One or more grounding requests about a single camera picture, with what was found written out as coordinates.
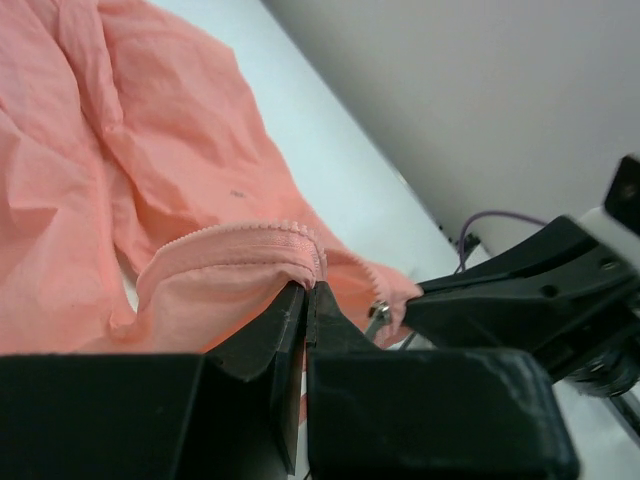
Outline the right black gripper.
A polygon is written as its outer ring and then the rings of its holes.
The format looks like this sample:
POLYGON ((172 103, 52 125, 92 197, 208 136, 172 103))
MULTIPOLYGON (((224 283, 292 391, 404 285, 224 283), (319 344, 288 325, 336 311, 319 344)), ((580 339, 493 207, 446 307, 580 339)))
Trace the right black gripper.
POLYGON ((639 383, 637 155, 620 160, 580 224, 589 233, 558 217, 497 257, 421 283, 404 326, 440 348, 522 350, 554 380, 572 374, 589 396, 622 398, 639 383))

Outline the silver zipper slider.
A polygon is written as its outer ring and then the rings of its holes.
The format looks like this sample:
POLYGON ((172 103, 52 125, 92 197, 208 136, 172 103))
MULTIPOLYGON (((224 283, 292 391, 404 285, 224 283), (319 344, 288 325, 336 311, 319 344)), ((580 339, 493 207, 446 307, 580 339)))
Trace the silver zipper slider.
POLYGON ((376 300, 369 308, 368 317, 365 337, 381 347, 392 326, 391 306, 386 301, 376 300))

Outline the salmon pink hooded jacket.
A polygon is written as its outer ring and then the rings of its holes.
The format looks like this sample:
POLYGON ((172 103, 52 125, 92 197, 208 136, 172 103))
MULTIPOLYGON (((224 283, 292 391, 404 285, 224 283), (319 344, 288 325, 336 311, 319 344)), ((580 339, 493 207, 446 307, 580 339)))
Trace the salmon pink hooded jacket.
POLYGON ((204 352, 289 282, 404 334, 421 291, 298 191, 233 51, 145 1, 1 5, 1 350, 204 352))

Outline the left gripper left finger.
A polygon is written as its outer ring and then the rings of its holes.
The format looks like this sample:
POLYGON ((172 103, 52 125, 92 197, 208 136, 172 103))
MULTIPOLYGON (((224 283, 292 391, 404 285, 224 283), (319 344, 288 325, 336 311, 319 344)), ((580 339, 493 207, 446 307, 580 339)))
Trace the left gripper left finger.
POLYGON ((305 290, 205 354, 1 360, 5 479, 285 479, 296 466, 305 290))

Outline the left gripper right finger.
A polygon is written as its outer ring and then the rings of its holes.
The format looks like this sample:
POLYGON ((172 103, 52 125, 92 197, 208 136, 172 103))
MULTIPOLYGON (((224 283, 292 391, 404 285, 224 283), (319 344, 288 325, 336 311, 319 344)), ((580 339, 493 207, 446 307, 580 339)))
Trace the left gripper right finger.
POLYGON ((315 479, 576 479, 551 380, 507 349, 382 350, 326 283, 307 316, 315 479))

